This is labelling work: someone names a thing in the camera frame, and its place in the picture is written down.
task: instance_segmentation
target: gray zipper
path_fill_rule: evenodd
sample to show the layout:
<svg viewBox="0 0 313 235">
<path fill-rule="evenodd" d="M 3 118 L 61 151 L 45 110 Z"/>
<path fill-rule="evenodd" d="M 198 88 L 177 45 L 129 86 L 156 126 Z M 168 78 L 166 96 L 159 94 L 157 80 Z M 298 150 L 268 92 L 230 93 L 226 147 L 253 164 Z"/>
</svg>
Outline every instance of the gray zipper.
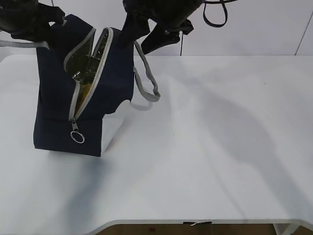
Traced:
<svg viewBox="0 0 313 235">
<path fill-rule="evenodd" d="M 104 53 L 103 53 L 102 58 L 101 58 L 99 68 L 97 70 L 96 76 L 95 76 L 93 83 L 91 85 L 90 91 L 89 91 L 86 99 L 83 101 L 83 104 L 79 108 L 76 115 L 75 115 L 75 109 L 76 109 L 77 99 L 78 99 L 78 95 L 79 95 L 80 84 L 78 81 L 75 80 L 76 86 L 75 86 L 75 91 L 73 94 L 72 103 L 70 106 L 69 121 L 71 121 L 72 127 L 73 127 L 73 131 L 71 132 L 71 137 L 75 142 L 80 143 L 80 144 L 85 142 L 85 137 L 79 132 L 79 128 L 78 128 L 76 121 L 80 117 L 80 115 L 83 113 L 83 111 L 86 109 L 86 107 L 87 107 L 88 103 L 90 102 L 90 100 L 91 100 L 91 98 L 92 98 L 92 96 L 93 96 L 93 94 L 94 94 L 94 92 L 98 86 L 98 83 L 100 81 L 100 77 L 101 77 L 101 74 L 103 72 L 103 69 L 104 69 L 104 66 L 105 66 L 109 51 L 110 51 L 110 47 L 111 47 L 111 44 L 113 41 L 113 34 L 114 34 L 114 31 L 112 28 L 107 28 L 107 29 L 109 31 L 109 37 L 108 37 L 106 47 L 104 49 Z M 73 134 L 78 134 L 82 138 L 82 141 L 77 141 L 77 139 L 75 137 L 73 137 Z"/>
</svg>

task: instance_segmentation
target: floor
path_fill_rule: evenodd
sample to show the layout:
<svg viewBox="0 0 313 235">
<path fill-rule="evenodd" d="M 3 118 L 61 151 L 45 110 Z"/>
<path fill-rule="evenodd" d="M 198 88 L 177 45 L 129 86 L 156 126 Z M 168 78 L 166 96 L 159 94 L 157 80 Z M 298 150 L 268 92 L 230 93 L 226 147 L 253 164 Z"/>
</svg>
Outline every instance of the floor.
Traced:
<svg viewBox="0 0 313 235">
<path fill-rule="evenodd" d="M 98 235 L 276 235 L 271 224 L 249 225 L 116 225 Z M 313 235 L 305 228 L 293 235 Z"/>
</svg>

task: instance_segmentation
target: lunch bag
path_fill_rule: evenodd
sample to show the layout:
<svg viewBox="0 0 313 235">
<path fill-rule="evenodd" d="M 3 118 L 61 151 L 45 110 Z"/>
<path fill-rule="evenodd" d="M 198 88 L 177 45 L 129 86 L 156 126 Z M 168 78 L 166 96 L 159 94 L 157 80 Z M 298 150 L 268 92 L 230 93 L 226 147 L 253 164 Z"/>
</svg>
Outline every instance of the lunch bag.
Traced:
<svg viewBox="0 0 313 235">
<path fill-rule="evenodd" d="M 134 94 L 134 81 L 150 102 L 160 99 L 149 64 L 135 42 L 153 94 L 134 67 L 134 46 L 122 46 L 120 30 L 105 28 L 93 48 L 95 29 L 69 15 L 53 25 L 55 45 L 0 41 L 0 46 L 36 47 L 39 69 L 36 149 L 101 157 L 122 125 Z"/>
</svg>

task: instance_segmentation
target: white wall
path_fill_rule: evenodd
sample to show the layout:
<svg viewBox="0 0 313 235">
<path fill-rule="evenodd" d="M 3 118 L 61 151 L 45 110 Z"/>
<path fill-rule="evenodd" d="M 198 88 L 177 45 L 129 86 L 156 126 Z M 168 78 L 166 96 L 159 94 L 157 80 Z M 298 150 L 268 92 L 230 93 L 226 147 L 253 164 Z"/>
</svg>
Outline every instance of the white wall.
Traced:
<svg viewBox="0 0 313 235">
<path fill-rule="evenodd" d="M 211 28 L 203 7 L 190 20 L 195 31 L 184 37 L 183 55 L 294 55 L 313 10 L 313 0 L 238 0 L 227 4 L 229 22 Z M 224 21 L 219 5 L 207 15 Z"/>
<path fill-rule="evenodd" d="M 51 4 L 51 0 L 40 2 Z M 122 0 L 54 0 L 54 3 L 67 14 L 75 14 L 93 25 L 97 36 L 106 26 L 121 29 L 126 18 Z M 227 7 L 229 22 L 223 28 L 205 24 L 203 7 L 190 17 L 195 30 L 184 37 L 183 55 L 294 55 L 312 14 L 313 0 L 238 0 Z M 224 20 L 219 5 L 209 5 L 207 15 L 216 23 Z M 11 38 L 0 32 L 0 40 Z M 33 49 L 0 48 L 0 61 L 8 54 L 34 52 Z M 152 53 L 179 54 L 180 44 Z M 298 54 L 313 55 L 313 21 Z"/>
<path fill-rule="evenodd" d="M 313 18 L 311 18 L 297 55 L 313 55 Z"/>
</svg>

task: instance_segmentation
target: white bag panel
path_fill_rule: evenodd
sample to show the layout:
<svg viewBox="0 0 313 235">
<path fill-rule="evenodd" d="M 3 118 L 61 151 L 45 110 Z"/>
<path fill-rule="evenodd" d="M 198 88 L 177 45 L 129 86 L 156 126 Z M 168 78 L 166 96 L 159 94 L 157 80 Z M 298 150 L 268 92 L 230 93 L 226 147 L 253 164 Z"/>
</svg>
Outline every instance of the white bag panel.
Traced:
<svg viewBox="0 0 313 235">
<path fill-rule="evenodd" d="M 124 119 L 130 107 L 130 101 L 123 101 L 117 108 L 114 114 L 105 115 L 102 121 L 102 154 L 107 150 L 109 144 L 111 143 L 114 135 L 118 129 L 122 126 Z"/>
</svg>

